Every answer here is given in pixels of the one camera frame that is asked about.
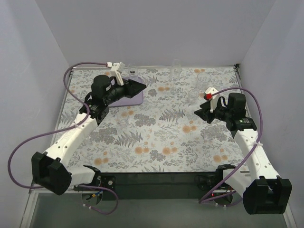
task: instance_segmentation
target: gray wall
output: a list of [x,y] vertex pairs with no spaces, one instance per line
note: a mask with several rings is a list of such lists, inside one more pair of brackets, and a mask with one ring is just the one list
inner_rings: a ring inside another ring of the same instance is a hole
[[275,0],[36,0],[69,64],[240,63]]
[[[265,151],[293,185],[290,198],[298,227],[304,226],[304,2],[277,0],[241,64],[245,88],[263,113]],[[249,101],[251,113],[257,109]]]
[[[54,129],[67,68],[36,2],[0,0],[0,227],[19,227],[28,190],[9,179],[7,160],[23,140]],[[50,138],[22,147],[13,159],[15,177],[31,183],[31,156]]]

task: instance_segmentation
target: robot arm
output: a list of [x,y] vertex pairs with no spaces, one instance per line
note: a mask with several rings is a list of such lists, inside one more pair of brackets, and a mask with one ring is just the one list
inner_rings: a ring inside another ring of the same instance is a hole
[[[205,92],[207,102],[200,105],[201,109],[194,113],[209,124],[214,119],[226,123],[235,142],[246,157],[252,147],[257,147],[247,159],[248,172],[237,170],[226,184],[234,188],[243,197],[243,203],[249,214],[281,214],[285,211],[291,193],[289,179],[282,179],[271,165],[263,145],[256,142],[257,127],[251,118],[246,117],[246,97],[240,93],[230,93],[228,103],[222,106],[219,95],[211,96],[218,92],[209,88]],[[227,177],[234,169],[231,165],[222,165],[218,170],[222,178]]]
[[[123,97],[132,98],[146,88],[146,85],[121,78],[123,63],[114,63],[111,76],[99,75],[94,78],[92,92],[85,97],[90,108],[89,117],[82,125],[66,131],[44,153],[36,152],[32,157],[33,181],[57,195],[63,194],[70,186],[88,184],[98,186],[100,171],[92,166],[67,170],[73,153],[81,142],[103,121],[109,113],[109,105]],[[75,125],[85,118],[87,109],[83,106],[72,123]]]

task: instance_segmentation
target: wire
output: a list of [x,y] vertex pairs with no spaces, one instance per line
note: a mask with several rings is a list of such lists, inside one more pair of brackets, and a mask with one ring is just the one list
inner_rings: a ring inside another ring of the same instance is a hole
[[79,101],[80,103],[82,103],[86,109],[87,109],[87,114],[85,116],[85,118],[80,121],[79,123],[75,124],[75,125],[72,125],[70,127],[67,127],[67,128],[64,128],[64,129],[60,129],[60,130],[56,130],[56,131],[52,131],[52,132],[48,132],[48,133],[43,133],[43,134],[39,134],[39,135],[36,135],[36,136],[33,136],[33,137],[30,137],[26,140],[24,140],[23,142],[21,142],[13,151],[12,153],[10,154],[9,156],[9,160],[8,160],[8,172],[9,172],[9,177],[10,179],[16,184],[18,185],[19,187],[22,187],[22,188],[25,188],[25,189],[41,189],[43,187],[41,186],[26,186],[26,185],[23,185],[21,183],[19,183],[13,176],[12,172],[11,172],[11,160],[14,156],[14,154],[16,153],[16,151],[24,144],[26,144],[27,142],[29,141],[32,141],[34,139],[37,139],[37,138],[40,138],[40,137],[43,137],[43,136],[47,136],[47,135],[51,135],[51,134],[56,134],[56,133],[59,133],[59,132],[64,132],[64,131],[68,131],[68,130],[71,130],[73,128],[75,128],[77,125],[81,125],[84,121],[87,120],[87,118],[89,117],[89,114],[90,114],[90,108],[89,106],[83,102],[82,100],[80,100],[79,98],[77,98],[69,89],[68,89],[68,85],[67,85],[67,74],[76,66],[79,66],[79,65],[82,65],[82,64],[94,64],[94,65],[103,65],[103,66],[106,66],[107,64],[106,63],[97,63],[97,62],[81,62],[81,63],[76,63],[72,66],[70,66],[66,72],[64,73],[64,76],[63,76],[63,84],[66,88],[66,90],[71,94],[72,97],[74,97],[77,101]]
[[80,185],[78,185],[79,187],[82,187],[82,188],[87,188],[87,189],[91,189],[91,188],[94,188],[94,189],[100,189],[100,190],[105,190],[105,191],[109,191],[110,193],[112,193],[114,196],[115,196],[115,198],[116,198],[116,205],[115,205],[115,207],[111,210],[111,211],[109,211],[109,212],[104,212],[104,211],[102,211],[102,210],[100,210],[100,209],[97,209],[97,208],[94,208],[94,207],[92,207],[92,206],[90,206],[90,205],[88,205],[88,204],[84,204],[84,206],[86,206],[86,207],[88,207],[88,208],[90,208],[90,209],[93,209],[93,210],[95,210],[95,211],[97,211],[97,212],[99,212],[100,214],[103,214],[103,215],[109,215],[109,214],[112,214],[116,209],[117,209],[117,207],[118,207],[118,195],[113,191],[113,190],[111,190],[111,189],[107,189],[107,188],[104,188],[104,187],[94,187],[94,186],[87,186],[87,185],[82,185],[82,184],[80,184]]
[[[219,92],[216,92],[214,94],[212,94],[212,96],[214,95],[217,95],[217,94],[220,94],[220,93],[223,93],[227,90],[232,90],[232,89],[239,89],[239,90],[243,90],[243,91],[246,91],[247,93],[249,93],[252,98],[254,99],[256,105],[257,105],[257,109],[258,109],[258,112],[259,112],[259,116],[260,116],[260,131],[258,132],[257,134],[257,139],[256,139],[256,142],[259,142],[261,137],[262,137],[262,133],[263,133],[263,117],[262,117],[262,112],[261,112],[261,107],[257,101],[257,98],[253,95],[252,92],[250,92],[249,90],[247,89],[244,89],[244,88],[240,88],[240,87],[232,87],[232,88],[227,88],[227,89],[223,89]],[[228,174],[223,180],[221,180],[216,186],[214,186],[209,192],[207,192],[200,200],[199,200],[199,203],[204,203],[204,202],[208,202],[210,200],[212,200],[212,198],[209,198],[209,199],[206,199],[215,189],[217,189],[219,186],[221,186],[226,180],[228,180],[228,178],[230,178],[239,168],[241,168],[241,166],[247,161],[247,159],[251,156],[251,154],[253,153],[253,151],[255,150],[255,148],[257,147],[257,145],[253,145],[253,147],[251,148],[251,150],[249,151],[249,153],[245,156],[245,158],[243,159],[243,161],[241,161],[241,163],[231,171],[230,174]],[[223,194],[220,196],[221,197],[225,197],[227,195],[229,195],[230,193],[228,194]]]

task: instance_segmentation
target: black joint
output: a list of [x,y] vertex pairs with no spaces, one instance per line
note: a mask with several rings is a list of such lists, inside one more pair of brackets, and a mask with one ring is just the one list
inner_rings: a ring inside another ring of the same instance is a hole
[[292,185],[289,179],[254,180],[243,194],[248,214],[283,214],[288,204]]
[[32,156],[32,175],[34,183],[57,195],[62,195],[72,181],[63,164],[39,152]]

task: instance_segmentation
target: floral pattern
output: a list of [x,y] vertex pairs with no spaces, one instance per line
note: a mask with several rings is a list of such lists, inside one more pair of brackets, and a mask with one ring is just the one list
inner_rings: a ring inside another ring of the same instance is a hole
[[[139,75],[147,85],[144,102],[137,106],[111,107],[99,127],[73,154],[69,167],[87,164],[102,172],[182,172],[214,171],[220,164],[240,163],[241,150],[225,123],[215,120],[214,139],[203,140],[208,124],[193,113],[205,102],[202,91],[196,104],[187,102],[188,92],[196,87],[197,74],[207,72],[212,76],[213,86],[221,90],[238,86],[234,69],[183,68],[174,88],[169,71],[165,67],[140,68]],[[102,68],[76,69],[70,89],[83,100],[94,77],[107,72]],[[230,92],[222,93],[226,100]],[[69,126],[80,107],[68,94],[58,128]],[[128,113],[127,127],[116,123],[118,111]]]

